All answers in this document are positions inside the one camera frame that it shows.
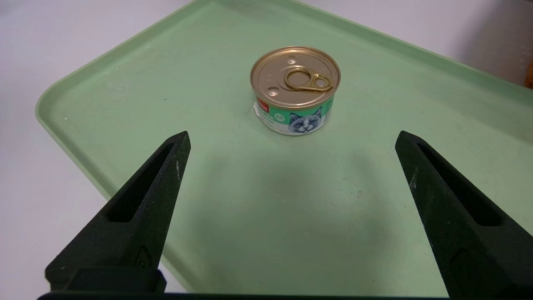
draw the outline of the pull tab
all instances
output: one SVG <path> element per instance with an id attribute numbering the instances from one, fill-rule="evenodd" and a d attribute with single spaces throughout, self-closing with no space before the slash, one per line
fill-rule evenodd
<path id="1" fill-rule="evenodd" d="M 292 83 L 289 82 L 289 76 L 291 74 L 295 73 L 295 72 L 306 73 L 306 74 L 309 75 L 309 77 L 311 79 L 305 84 L 300 84 L 300 85 L 292 84 Z M 322 85 L 322 86 L 317 85 L 317 80 L 323 80 L 324 81 L 324 85 Z M 331 82 L 331 80 L 328 77 L 326 77 L 323 74 L 320 74 L 317 71 L 314 71 L 314 70 L 311 70 L 311 69 L 308 69 L 308 68 L 304 68 L 304 67 L 292 68 L 289 71 L 287 71 L 287 73 L 285 73 L 285 84 L 288 87 L 290 87 L 292 89 L 295 89 L 295 90 L 317 91 L 317 92 L 325 92 L 325 91 L 330 90 L 333 87 L 333 83 Z"/>

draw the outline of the gold lid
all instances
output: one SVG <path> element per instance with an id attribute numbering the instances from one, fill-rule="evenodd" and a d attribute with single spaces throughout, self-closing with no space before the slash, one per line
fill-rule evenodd
<path id="1" fill-rule="evenodd" d="M 250 83 L 264 101 L 284 109 L 306 109 L 331 97 L 341 71 L 331 56 L 307 46 L 270 51 L 252 67 Z"/>

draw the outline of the cat food can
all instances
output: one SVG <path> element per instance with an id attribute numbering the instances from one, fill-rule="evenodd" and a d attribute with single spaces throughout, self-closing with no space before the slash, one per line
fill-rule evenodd
<path id="1" fill-rule="evenodd" d="M 252 67 L 256 115 L 275 132 L 299 136 L 330 118 L 341 71 L 328 54 L 307 46 L 279 48 Z"/>

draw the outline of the white surface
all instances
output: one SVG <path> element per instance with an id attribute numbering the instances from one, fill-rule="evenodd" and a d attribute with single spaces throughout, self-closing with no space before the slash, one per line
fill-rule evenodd
<path id="1" fill-rule="evenodd" d="M 37 99 L 187 2 L 0 0 L 0 299 L 46 293 L 46 265 L 104 204 L 37 123 Z M 513 82 L 531 61 L 533 4 L 522 0 L 305 2 Z M 167 291 L 182 290 L 164 272 Z"/>

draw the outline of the cat illustration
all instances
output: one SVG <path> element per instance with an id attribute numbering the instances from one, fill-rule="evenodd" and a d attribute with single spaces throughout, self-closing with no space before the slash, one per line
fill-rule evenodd
<path id="1" fill-rule="evenodd" d="M 320 123 L 322 123 L 322 107 L 314 114 L 304 117 L 290 113 L 289 131 L 293 133 L 308 133 L 317 129 Z"/>

